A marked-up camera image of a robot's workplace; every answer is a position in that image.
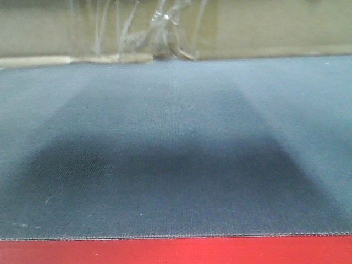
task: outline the crumpled plastic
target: crumpled plastic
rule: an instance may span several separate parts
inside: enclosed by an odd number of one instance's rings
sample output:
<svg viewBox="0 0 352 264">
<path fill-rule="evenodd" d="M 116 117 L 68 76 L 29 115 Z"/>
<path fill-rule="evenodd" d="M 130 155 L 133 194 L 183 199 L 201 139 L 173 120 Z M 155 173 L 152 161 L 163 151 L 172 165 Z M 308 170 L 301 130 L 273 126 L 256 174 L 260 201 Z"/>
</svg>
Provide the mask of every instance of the crumpled plastic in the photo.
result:
<svg viewBox="0 0 352 264">
<path fill-rule="evenodd" d="M 148 10 L 150 2 L 155 9 Z M 198 59 L 208 0 L 69 0 L 71 56 L 82 61 Z M 190 8 L 195 17 L 183 21 Z"/>
</svg>

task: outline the gray fabric surface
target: gray fabric surface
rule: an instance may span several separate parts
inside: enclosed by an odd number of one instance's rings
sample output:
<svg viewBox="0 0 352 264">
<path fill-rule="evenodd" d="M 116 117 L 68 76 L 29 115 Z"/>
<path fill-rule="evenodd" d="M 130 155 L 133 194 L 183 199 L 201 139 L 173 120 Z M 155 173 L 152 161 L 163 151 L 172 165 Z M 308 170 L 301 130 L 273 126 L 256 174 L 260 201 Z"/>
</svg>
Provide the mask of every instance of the gray fabric surface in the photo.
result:
<svg viewBox="0 0 352 264">
<path fill-rule="evenodd" d="M 351 233 L 351 69 L 0 70 L 0 238 Z"/>
</svg>

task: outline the red edge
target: red edge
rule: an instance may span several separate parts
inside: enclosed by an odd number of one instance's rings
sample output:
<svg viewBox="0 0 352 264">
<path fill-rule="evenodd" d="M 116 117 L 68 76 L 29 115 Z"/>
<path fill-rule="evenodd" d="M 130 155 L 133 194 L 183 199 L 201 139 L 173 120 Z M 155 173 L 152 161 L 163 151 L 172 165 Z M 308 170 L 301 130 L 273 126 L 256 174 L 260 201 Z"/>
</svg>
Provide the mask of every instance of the red edge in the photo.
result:
<svg viewBox="0 0 352 264">
<path fill-rule="evenodd" d="M 0 263 L 352 263 L 352 235 L 0 241 Z"/>
</svg>

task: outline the cardboard box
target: cardboard box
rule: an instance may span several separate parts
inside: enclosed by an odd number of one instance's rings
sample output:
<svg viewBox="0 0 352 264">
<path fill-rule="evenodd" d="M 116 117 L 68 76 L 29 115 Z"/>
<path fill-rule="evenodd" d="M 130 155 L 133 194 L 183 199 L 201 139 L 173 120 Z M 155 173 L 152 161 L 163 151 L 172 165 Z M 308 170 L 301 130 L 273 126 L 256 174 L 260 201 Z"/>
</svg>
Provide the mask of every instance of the cardboard box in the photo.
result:
<svg viewBox="0 0 352 264">
<path fill-rule="evenodd" d="M 349 0 L 0 2 L 0 66 L 352 53 Z"/>
</svg>

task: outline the textured fabric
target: textured fabric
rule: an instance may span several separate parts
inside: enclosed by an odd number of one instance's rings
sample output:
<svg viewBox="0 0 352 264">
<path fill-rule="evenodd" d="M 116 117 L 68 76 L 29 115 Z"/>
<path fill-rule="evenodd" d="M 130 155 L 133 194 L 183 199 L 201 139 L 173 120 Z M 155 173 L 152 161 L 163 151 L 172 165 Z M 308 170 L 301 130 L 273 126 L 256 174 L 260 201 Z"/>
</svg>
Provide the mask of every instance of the textured fabric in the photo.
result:
<svg viewBox="0 0 352 264">
<path fill-rule="evenodd" d="M 350 233 L 351 57 L 0 71 L 0 238 Z"/>
</svg>

